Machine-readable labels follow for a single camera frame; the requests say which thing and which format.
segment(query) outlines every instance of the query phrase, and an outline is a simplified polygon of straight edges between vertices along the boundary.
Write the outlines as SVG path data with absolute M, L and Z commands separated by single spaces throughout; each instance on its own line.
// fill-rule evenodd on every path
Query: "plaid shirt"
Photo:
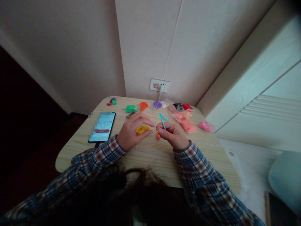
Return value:
M 102 146 L 90 148 L 75 156 L 70 166 L 48 187 L 7 212 L 0 223 L 16 223 L 43 217 L 59 205 L 68 205 L 75 191 L 84 190 L 105 167 L 119 162 L 128 152 L 118 144 L 117 135 Z M 174 158 L 185 183 L 189 205 L 210 224 L 264 225 L 264 223 L 233 194 L 223 176 L 190 141 L 187 149 Z

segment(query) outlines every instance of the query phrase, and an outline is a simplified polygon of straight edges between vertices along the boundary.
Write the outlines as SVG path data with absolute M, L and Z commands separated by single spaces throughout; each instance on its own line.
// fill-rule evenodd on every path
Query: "shirt cuff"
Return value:
M 210 167 L 208 160 L 200 149 L 191 141 L 188 148 L 182 151 L 173 151 L 174 158 L 184 174 L 200 174 Z
M 129 151 L 125 151 L 117 140 L 117 134 L 96 149 L 95 159 L 103 166 L 119 162 Z
M 191 140 L 189 141 L 188 148 L 182 151 L 173 150 L 175 160 L 185 166 L 195 165 L 200 159 L 204 158 L 199 148 Z

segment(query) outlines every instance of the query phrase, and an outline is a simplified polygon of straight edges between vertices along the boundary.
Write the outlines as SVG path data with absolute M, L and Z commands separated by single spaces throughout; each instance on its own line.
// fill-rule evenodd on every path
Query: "dark hair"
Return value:
M 127 175 L 133 172 L 139 176 L 128 186 Z M 123 164 L 115 164 L 103 170 L 102 175 L 107 173 L 110 174 L 104 181 L 96 179 L 78 193 L 72 205 L 61 206 L 34 223 L 128 226 L 133 225 L 133 214 L 148 226 L 202 223 L 184 200 L 183 189 L 168 187 L 151 170 L 124 171 Z

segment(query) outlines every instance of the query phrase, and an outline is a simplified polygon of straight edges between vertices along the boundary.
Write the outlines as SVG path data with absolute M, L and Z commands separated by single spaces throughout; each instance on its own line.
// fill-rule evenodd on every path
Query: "smartphone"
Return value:
M 115 116 L 115 112 L 101 112 L 88 142 L 97 143 L 107 141 L 111 135 Z

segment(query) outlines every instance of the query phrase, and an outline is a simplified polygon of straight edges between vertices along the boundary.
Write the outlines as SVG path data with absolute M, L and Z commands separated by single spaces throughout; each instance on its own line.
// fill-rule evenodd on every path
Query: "white door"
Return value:
M 301 151 L 301 63 L 257 96 L 216 135 L 267 148 Z
M 301 151 L 301 26 L 277 1 L 197 107 L 217 137 Z

